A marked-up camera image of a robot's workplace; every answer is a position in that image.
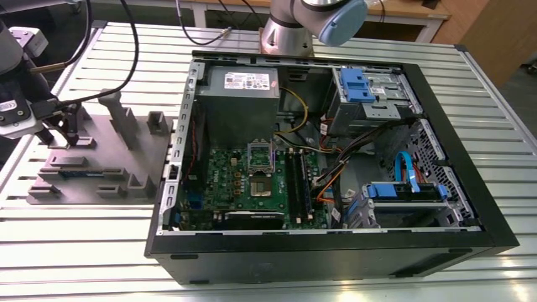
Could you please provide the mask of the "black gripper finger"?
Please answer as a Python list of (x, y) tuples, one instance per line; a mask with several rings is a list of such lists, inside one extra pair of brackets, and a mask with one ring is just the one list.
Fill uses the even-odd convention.
[(35, 133), (44, 145), (51, 145), (55, 140), (52, 134), (53, 130), (56, 130), (56, 120), (53, 118), (47, 118), (41, 121), (41, 130)]
[(68, 146), (76, 146), (79, 142), (79, 130), (83, 122), (83, 106), (80, 104), (69, 105), (61, 114), (61, 120), (57, 124), (59, 132), (63, 135)]

